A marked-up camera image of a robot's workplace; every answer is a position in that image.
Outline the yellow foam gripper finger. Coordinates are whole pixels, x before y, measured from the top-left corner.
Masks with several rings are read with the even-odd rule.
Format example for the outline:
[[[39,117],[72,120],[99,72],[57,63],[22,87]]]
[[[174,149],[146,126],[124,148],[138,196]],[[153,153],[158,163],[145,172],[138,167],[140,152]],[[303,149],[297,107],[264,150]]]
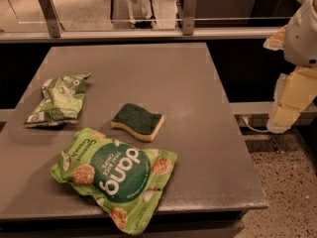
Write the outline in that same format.
[[[264,48],[271,51],[284,50],[284,35],[286,27],[281,27],[276,33],[264,41]]]
[[[297,66],[291,74],[282,73],[275,85],[267,129],[284,133],[317,97],[317,68]]]

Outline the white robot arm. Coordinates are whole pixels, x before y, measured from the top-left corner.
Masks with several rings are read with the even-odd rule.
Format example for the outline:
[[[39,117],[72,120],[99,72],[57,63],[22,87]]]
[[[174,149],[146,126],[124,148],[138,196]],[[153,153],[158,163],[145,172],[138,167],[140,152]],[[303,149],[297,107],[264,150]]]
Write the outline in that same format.
[[[267,129],[281,134],[317,97],[316,0],[305,0],[288,24],[265,40],[264,47],[283,50],[284,59],[295,65],[291,74],[279,76],[268,114]]]

